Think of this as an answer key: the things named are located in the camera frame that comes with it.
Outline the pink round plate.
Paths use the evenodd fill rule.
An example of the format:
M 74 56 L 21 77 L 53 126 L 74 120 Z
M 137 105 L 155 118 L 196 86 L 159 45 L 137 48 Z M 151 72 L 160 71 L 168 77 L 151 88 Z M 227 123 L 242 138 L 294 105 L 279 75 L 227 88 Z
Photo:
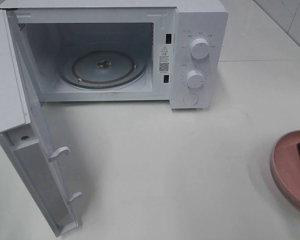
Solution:
M 292 205 L 300 210 L 298 143 L 300 143 L 300 130 L 294 130 L 281 136 L 272 149 L 270 170 L 280 192 Z

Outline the round white door-open button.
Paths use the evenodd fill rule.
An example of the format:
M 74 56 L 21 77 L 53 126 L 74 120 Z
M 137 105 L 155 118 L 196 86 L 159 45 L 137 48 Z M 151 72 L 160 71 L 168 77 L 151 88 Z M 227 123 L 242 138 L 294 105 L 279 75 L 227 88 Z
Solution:
M 183 97 L 183 102 L 187 106 L 195 106 L 199 101 L 199 97 L 195 93 L 189 93 Z

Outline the white microwave door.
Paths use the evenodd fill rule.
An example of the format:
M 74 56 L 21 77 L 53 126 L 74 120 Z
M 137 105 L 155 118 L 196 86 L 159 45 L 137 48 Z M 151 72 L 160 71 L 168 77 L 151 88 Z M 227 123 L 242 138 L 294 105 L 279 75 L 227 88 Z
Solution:
M 33 82 L 36 64 L 26 27 L 0 9 L 0 146 L 56 236 L 78 227 L 58 163 L 70 150 L 54 148 Z

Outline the upper white power knob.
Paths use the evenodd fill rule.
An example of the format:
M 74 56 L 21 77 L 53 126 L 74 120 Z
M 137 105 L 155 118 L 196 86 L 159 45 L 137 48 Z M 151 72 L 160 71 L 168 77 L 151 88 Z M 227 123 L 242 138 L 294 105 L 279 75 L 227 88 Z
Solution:
M 189 47 L 194 59 L 201 60 L 210 54 L 210 42 L 203 36 L 193 39 Z

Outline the white microwave oven body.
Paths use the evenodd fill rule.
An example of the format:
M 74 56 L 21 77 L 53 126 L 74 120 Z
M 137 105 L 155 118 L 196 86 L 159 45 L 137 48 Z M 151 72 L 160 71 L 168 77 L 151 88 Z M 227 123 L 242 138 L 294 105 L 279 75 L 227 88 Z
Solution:
M 167 100 L 207 108 L 228 13 L 218 0 L 6 0 L 0 110 L 40 102 Z

